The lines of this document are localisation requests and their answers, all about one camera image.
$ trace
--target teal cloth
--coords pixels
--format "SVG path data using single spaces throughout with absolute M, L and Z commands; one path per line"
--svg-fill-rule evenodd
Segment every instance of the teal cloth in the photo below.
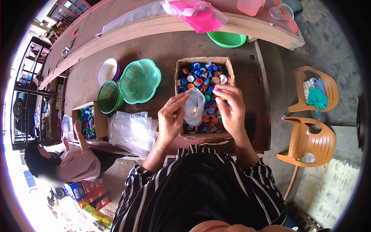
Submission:
M 321 90 L 309 87 L 308 105 L 314 105 L 317 108 L 316 114 L 321 114 L 322 111 L 326 109 L 327 103 L 328 99 Z

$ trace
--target license plate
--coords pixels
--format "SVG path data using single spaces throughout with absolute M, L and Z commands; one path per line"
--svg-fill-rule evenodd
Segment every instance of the license plate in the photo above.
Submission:
M 55 103 L 55 108 L 57 110 L 60 110 L 60 106 L 62 104 L 62 92 L 63 92 L 63 85 L 59 84 L 58 91 L 57 91 L 57 97 L 56 97 L 56 103 Z

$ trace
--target open cardboard box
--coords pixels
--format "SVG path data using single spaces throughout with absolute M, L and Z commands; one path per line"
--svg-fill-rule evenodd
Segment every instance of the open cardboard box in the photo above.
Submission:
M 73 109 L 72 110 L 72 122 L 75 123 L 76 120 L 79 120 L 80 109 L 83 109 L 90 105 L 94 105 L 94 121 L 95 121 L 96 138 L 86 139 L 86 141 L 102 141 L 104 137 L 108 136 L 107 115 L 101 112 L 101 110 L 98 107 L 97 101 L 88 102 L 84 105 L 81 105 Z M 73 132 L 73 136 L 77 140 L 75 131 Z
M 184 68 L 187 65 L 190 65 L 194 62 L 199 63 L 207 63 L 211 62 L 216 65 L 225 65 L 226 69 L 228 71 L 229 76 L 231 77 L 231 86 L 236 86 L 235 80 L 234 80 L 234 73 L 232 69 L 232 64 L 229 59 L 229 57 L 189 57 L 184 58 L 177 61 L 177 66 L 175 68 L 175 94 L 178 94 L 178 88 L 177 88 L 177 80 L 179 78 L 179 70 L 181 68 Z M 198 139 L 198 138 L 229 138 L 231 135 L 228 132 L 222 132 L 222 133 L 207 133 L 207 134 L 184 134 L 183 131 L 179 133 L 179 135 L 186 139 Z

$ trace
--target pink shirt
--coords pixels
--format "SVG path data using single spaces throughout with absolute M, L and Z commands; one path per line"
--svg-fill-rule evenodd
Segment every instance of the pink shirt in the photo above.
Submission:
M 81 180 L 94 180 L 101 171 L 101 163 L 96 155 L 81 149 L 69 150 L 60 157 L 62 162 L 59 165 L 58 174 L 62 180 L 78 182 Z

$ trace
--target pink plastic bag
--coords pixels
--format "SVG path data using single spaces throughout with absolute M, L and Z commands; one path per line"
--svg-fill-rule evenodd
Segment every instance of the pink plastic bag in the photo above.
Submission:
M 207 1 L 164 0 L 161 5 L 166 13 L 186 21 L 197 33 L 214 32 L 229 20 Z

